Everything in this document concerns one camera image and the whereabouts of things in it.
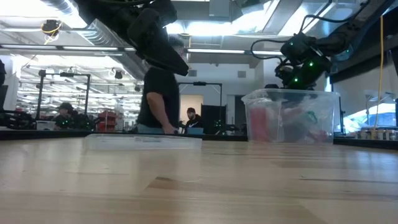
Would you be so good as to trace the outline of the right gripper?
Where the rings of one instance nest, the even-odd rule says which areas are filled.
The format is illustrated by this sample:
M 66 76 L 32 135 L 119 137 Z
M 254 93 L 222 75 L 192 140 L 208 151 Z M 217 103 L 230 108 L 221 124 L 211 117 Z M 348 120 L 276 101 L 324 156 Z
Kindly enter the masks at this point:
M 318 49 L 316 38 L 302 32 L 294 34 L 284 43 L 280 52 L 285 59 L 275 69 L 283 88 L 309 90 L 332 66 L 331 61 Z

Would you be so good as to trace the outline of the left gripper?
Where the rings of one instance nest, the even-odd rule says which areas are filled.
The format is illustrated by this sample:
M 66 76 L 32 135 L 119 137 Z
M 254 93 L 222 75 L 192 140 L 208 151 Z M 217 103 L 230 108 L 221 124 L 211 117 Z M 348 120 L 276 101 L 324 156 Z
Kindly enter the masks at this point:
M 165 7 L 130 8 L 132 17 L 127 37 L 136 55 L 149 64 L 181 76 L 189 66 L 184 61 L 185 46 L 181 39 L 170 39 L 164 26 L 170 23 L 170 10 Z

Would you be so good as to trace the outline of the person's forearm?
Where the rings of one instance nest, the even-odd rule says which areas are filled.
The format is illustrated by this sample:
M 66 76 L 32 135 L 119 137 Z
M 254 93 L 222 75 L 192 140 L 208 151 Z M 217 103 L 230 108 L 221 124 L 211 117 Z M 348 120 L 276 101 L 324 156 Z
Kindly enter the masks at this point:
M 155 116 L 156 120 L 161 124 L 161 126 L 164 123 L 169 122 L 162 95 L 155 92 L 150 92 L 146 94 L 146 98 L 151 113 Z

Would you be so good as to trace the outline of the red bandage roll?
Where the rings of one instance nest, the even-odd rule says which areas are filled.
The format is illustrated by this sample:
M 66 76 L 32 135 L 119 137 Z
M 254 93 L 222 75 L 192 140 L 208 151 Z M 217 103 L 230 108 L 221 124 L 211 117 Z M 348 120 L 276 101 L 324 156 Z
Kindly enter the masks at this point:
M 251 108 L 249 115 L 251 139 L 258 142 L 269 141 L 267 109 Z

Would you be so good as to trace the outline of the person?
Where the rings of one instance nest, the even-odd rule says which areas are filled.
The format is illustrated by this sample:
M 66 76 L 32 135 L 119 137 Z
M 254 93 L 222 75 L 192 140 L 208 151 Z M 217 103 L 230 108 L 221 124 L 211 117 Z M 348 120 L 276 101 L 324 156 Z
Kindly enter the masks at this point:
M 77 115 L 77 111 L 74 110 L 74 107 L 70 103 L 62 103 L 58 107 L 58 116 L 53 119 L 53 121 L 55 122 L 54 129 L 73 129 L 74 121 Z
M 188 121 L 186 123 L 187 128 L 202 128 L 202 118 L 199 114 L 196 113 L 194 108 L 187 109 L 187 117 Z
M 165 134 L 147 102 L 146 94 L 150 92 L 162 95 L 169 122 L 177 132 L 180 112 L 179 87 L 174 73 L 157 67 L 150 67 L 144 76 L 141 108 L 136 121 L 137 131 L 146 134 Z

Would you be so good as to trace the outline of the long ceiling light fixture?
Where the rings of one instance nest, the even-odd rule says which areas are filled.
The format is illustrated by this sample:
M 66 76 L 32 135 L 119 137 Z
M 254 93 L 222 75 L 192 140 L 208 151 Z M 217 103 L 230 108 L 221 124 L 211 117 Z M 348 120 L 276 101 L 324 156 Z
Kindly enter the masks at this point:
M 66 51 L 89 51 L 89 52 L 135 52 L 133 47 L 94 47 L 94 46 L 62 46 L 62 45 L 17 45 L 0 44 L 0 49 L 21 50 L 66 50 Z M 224 49 L 187 49 L 190 54 L 232 54 L 250 55 L 250 50 L 224 50 Z

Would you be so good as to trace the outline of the clear plastic storage container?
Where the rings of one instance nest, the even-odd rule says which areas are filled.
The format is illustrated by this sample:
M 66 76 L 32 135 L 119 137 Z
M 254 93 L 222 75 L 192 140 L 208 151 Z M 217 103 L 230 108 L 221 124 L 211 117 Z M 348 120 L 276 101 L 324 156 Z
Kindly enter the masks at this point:
M 251 142 L 251 108 L 266 108 L 271 143 L 326 144 L 333 143 L 335 110 L 340 95 L 327 91 L 258 89 L 241 98 L 245 105 L 247 134 Z M 318 123 L 307 119 L 314 111 Z

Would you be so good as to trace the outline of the black cabinet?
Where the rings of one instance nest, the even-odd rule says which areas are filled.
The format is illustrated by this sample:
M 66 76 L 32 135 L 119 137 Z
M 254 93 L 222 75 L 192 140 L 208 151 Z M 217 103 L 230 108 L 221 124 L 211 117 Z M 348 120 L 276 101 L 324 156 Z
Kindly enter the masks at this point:
M 226 107 L 202 105 L 201 118 L 204 134 L 214 135 L 226 123 Z

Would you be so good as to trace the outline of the clear plastic container lid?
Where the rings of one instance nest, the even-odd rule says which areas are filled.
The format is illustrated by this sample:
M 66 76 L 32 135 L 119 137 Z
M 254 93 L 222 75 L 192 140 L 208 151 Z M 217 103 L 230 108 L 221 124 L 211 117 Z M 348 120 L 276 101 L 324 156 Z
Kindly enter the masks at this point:
M 201 138 L 145 134 L 90 134 L 85 137 L 89 150 L 201 149 Z

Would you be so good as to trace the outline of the red shelf cart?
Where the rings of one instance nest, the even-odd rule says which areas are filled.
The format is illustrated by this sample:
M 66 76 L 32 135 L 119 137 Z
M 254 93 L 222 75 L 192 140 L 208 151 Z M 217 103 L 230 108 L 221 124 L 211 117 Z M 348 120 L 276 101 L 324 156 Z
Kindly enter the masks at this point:
M 116 130 L 117 113 L 111 110 L 105 110 L 98 114 L 99 123 L 96 125 L 99 132 L 113 132 Z

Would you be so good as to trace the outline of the row of small jars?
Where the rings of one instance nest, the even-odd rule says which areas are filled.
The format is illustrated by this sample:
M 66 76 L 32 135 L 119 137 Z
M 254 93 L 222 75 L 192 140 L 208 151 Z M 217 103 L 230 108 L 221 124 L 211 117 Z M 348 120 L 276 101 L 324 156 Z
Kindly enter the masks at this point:
M 398 128 L 362 128 L 353 133 L 355 139 L 398 141 Z

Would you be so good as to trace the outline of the black robot rig gantry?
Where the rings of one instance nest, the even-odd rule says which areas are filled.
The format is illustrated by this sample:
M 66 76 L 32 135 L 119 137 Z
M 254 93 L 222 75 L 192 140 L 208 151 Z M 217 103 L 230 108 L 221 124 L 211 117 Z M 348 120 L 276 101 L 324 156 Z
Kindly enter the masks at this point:
M 39 71 L 39 76 L 40 76 L 39 97 L 38 97 L 38 102 L 37 102 L 36 121 L 39 121 L 39 118 L 40 118 L 42 94 L 43 94 L 43 87 L 44 87 L 44 78 L 47 75 L 58 75 L 60 77 L 82 76 L 82 77 L 86 77 L 87 78 L 84 113 L 83 114 L 79 114 L 78 113 L 78 115 L 76 116 L 75 121 L 74 121 L 74 128 L 72 130 L 92 131 L 94 129 L 94 122 L 92 120 L 90 120 L 88 115 L 87 115 L 87 112 L 88 112 L 88 97 L 89 97 L 90 82 L 91 82 L 91 75 L 90 74 L 78 74 L 78 73 L 67 73 L 67 72 L 49 73 L 49 74 L 47 74 L 46 70 L 40 70 Z

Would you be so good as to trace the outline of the black chair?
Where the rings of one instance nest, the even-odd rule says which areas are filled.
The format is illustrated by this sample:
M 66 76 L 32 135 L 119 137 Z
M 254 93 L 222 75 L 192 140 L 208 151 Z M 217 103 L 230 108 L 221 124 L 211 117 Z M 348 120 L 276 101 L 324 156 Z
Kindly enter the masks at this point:
M 0 86 L 0 126 L 14 130 L 28 130 L 34 127 L 35 119 L 23 111 L 5 110 L 4 102 L 8 86 Z

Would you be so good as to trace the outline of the black aluminium table frame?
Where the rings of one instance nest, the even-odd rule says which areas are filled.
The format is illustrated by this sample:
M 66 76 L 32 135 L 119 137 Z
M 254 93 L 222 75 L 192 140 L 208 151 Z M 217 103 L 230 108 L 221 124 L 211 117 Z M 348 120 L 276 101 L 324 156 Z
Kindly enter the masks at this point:
M 53 138 L 83 138 L 93 132 L 89 131 L 35 131 L 35 130 L 0 130 L 0 141 L 53 139 Z M 206 141 L 247 141 L 247 136 L 221 135 L 187 135 L 187 137 L 201 138 Z M 398 151 L 398 141 L 366 140 L 353 138 L 334 138 L 333 144 L 342 146 L 365 147 L 375 149 L 390 149 Z

